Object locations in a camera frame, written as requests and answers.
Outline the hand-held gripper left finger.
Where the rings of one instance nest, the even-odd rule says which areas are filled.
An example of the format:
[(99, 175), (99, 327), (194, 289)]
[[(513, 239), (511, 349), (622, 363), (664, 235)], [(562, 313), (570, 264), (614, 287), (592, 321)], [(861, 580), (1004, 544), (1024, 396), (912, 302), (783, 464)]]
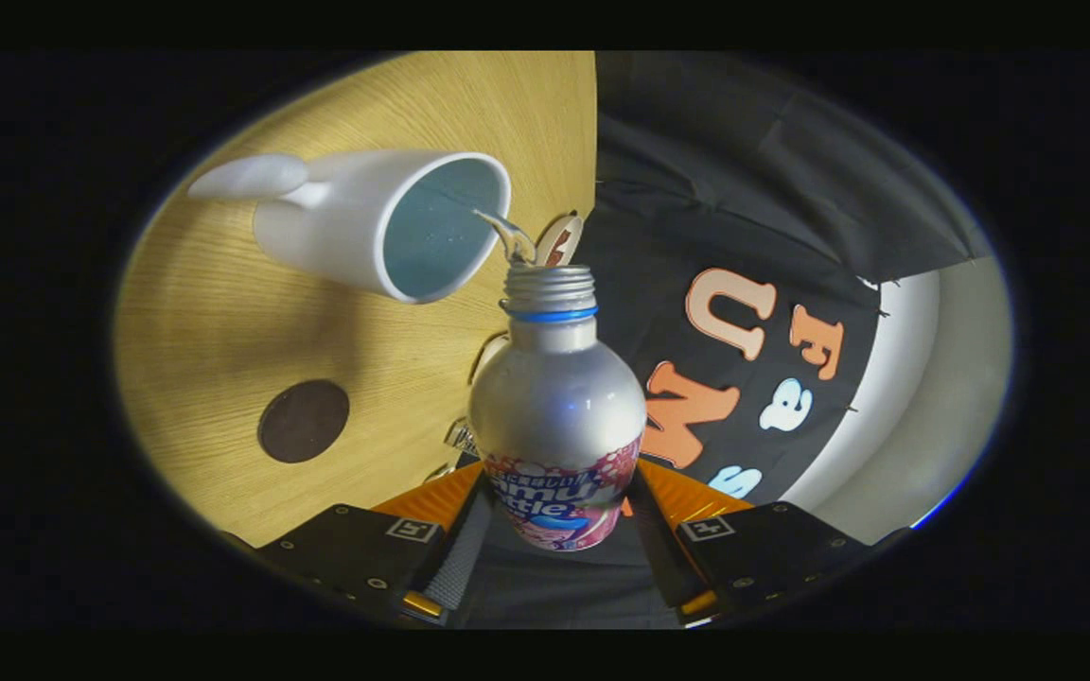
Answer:
[(471, 463), (375, 508), (332, 504), (256, 555), (349, 615), (447, 625), (467, 601), (493, 501)]

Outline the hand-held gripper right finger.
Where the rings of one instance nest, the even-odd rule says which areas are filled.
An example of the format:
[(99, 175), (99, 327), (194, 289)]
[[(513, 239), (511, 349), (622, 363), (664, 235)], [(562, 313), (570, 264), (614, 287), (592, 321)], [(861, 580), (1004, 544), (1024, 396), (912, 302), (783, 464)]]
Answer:
[(773, 615), (872, 554), (790, 501), (753, 507), (645, 460), (628, 500), (655, 586), (682, 623)]

